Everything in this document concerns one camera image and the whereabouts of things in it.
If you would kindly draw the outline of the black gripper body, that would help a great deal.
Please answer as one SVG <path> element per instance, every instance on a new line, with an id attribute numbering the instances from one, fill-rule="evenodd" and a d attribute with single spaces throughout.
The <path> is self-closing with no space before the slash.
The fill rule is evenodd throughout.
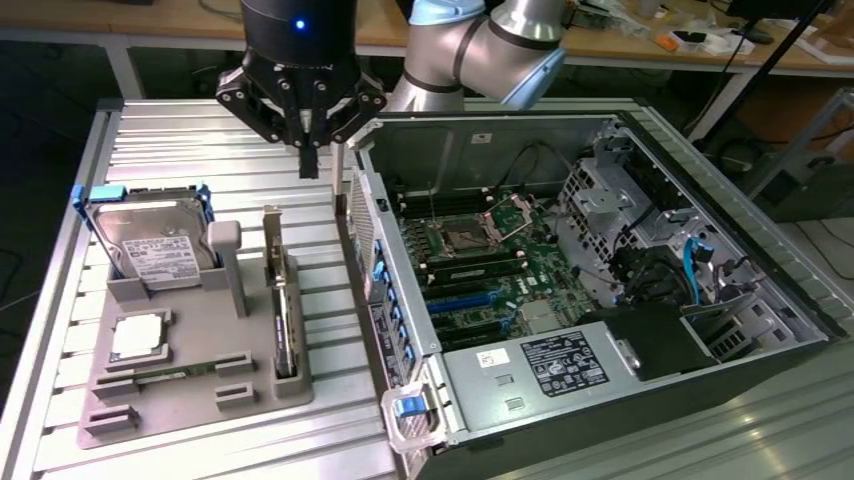
<path id="1" fill-rule="evenodd" d="M 244 0 L 246 54 L 252 80 L 298 73 L 327 80 L 358 80 L 358 3 L 341 0 Z"/>

